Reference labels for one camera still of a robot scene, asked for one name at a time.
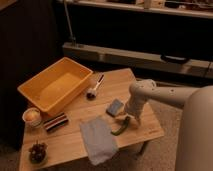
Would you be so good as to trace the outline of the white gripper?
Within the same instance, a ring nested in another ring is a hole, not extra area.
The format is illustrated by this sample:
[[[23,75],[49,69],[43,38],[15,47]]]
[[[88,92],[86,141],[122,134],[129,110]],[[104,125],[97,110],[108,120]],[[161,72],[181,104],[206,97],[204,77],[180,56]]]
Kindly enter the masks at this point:
[[[126,102],[123,115],[125,117],[134,116],[137,126],[141,126],[141,118],[139,117],[142,113],[143,106],[147,102],[146,98],[131,95],[129,100]]]

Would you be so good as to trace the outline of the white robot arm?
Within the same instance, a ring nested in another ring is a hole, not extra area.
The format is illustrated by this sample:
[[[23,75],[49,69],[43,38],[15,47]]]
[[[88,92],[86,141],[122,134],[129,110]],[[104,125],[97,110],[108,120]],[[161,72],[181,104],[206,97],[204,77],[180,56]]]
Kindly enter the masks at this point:
[[[138,123],[149,99],[182,111],[175,171],[213,171],[213,85],[168,87],[145,79],[133,82],[129,93],[124,111]]]

